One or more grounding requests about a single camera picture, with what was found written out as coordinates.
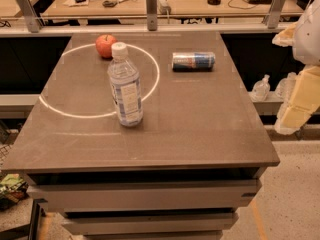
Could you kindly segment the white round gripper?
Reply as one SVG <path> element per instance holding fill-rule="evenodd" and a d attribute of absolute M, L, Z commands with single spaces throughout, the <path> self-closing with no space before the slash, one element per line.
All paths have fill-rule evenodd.
<path fill-rule="evenodd" d="M 293 45 L 294 58 L 306 65 L 296 76 L 290 99 L 282 104 L 274 125 L 277 133 L 290 135 L 320 108 L 320 66 L 315 66 L 320 65 L 320 0 L 314 0 L 297 23 L 276 34 L 272 43 Z"/>

